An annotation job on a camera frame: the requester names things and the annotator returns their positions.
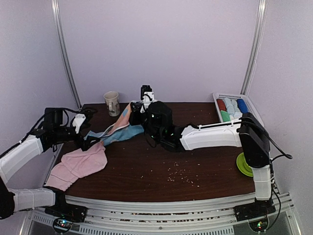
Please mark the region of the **blue polka dot towel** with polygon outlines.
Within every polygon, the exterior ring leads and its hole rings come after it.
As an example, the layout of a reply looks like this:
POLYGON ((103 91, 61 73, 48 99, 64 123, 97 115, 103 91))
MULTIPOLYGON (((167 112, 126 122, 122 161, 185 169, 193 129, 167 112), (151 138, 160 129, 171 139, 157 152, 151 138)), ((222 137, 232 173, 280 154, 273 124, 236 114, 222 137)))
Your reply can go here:
POLYGON ((84 139, 87 139, 87 137, 99 138, 104 146, 108 146, 113 142, 126 141, 142 134, 144 129, 141 125, 130 125, 129 118, 131 112, 131 104, 129 103, 114 124, 109 126, 104 132, 95 133, 89 131, 84 139))

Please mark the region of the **pink towel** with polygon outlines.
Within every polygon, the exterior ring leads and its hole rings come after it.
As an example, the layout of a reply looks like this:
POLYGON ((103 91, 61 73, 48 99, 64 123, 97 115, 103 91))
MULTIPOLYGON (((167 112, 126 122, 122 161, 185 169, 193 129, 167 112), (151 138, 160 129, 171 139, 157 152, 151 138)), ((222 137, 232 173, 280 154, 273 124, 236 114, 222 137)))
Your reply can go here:
POLYGON ((74 150, 63 155, 61 162, 53 167, 45 186, 66 191, 78 179, 103 170, 107 163, 102 143, 96 143, 87 151, 74 150))

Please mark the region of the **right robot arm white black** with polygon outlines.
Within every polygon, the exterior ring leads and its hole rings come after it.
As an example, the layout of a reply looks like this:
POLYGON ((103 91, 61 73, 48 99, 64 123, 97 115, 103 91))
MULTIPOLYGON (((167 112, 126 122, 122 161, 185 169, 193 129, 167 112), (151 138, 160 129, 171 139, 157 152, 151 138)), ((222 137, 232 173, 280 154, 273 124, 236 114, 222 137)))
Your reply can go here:
POLYGON ((171 152, 199 148, 232 146, 243 149, 251 167, 256 202, 251 212, 261 216, 269 209, 271 198, 270 143, 264 127, 251 113, 239 119, 209 125, 176 126, 172 110, 163 102, 131 102, 130 125, 141 125, 155 144, 171 152))

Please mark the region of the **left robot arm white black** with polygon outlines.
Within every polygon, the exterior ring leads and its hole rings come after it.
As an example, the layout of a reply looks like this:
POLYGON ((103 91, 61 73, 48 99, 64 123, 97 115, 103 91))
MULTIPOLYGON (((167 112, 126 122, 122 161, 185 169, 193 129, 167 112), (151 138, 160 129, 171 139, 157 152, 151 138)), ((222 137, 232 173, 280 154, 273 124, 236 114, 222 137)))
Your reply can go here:
POLYGON ((95 108, 75 111, 69 108, 45 108, 21 141, 0 155, 0 217, 6 219, 15 212, 44 208, 45 213, 71 222, 84 222, 87 208, 66 202, 65 194, 56 187, 9 189, 10 178, 34 157, 59 144, 72 141, 86 151, 100 141, 84 138, 81 129, 90 127, 95 108))

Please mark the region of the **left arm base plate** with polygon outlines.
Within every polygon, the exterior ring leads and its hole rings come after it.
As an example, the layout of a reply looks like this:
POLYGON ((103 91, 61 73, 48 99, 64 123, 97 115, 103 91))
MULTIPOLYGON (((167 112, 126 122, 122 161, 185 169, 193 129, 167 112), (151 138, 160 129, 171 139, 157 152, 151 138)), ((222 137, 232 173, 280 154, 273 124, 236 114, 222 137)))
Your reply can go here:
POLYGON ((87 215, 87 208, 73 204, 54 205, 45 207, 45 213, 54 217, 62 218, 71 222, 84 222, 87 215))

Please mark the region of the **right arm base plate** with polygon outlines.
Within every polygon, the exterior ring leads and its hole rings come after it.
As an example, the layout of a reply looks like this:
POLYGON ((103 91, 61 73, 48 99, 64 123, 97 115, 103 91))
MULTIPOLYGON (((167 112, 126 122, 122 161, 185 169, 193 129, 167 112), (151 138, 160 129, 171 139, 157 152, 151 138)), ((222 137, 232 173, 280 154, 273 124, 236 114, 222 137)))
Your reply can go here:
POLYGON ((237 221, 250 220, 276 212, 275 206, 266 201, 256 201, 249 204, 239 205, 235 206, 233 209, 237 221))

